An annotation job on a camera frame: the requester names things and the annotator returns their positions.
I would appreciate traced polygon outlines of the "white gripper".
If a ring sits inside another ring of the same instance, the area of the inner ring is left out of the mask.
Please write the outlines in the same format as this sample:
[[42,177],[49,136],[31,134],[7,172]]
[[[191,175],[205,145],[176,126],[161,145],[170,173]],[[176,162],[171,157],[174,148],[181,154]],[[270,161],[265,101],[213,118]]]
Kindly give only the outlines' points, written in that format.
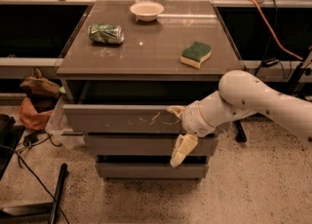
[[175,147],[171,156],[170,165],[177,168],[182,164],[198,144],[198,137],[205,137],[215,130],[209,125],[201,113],[202,107],[198,100],[188,106],[172,105],[167,111],[181,119],[181,124],[187,134],[180,134],[175,142]]

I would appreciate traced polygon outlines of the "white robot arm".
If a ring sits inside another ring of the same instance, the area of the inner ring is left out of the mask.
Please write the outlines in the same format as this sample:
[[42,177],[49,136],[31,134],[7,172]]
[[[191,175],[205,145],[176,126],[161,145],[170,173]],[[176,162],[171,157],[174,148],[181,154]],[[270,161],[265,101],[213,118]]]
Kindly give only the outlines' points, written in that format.
[[303,140],[312,138],[312,103],[266,86],[254,75],[233,70],[224,74],[218,90],[202,100],[183,106],[171,106],[168,111],[181,120],[185,130],[176,142],[170,160],[174,168],[204,137],[222,124],[260,113]]

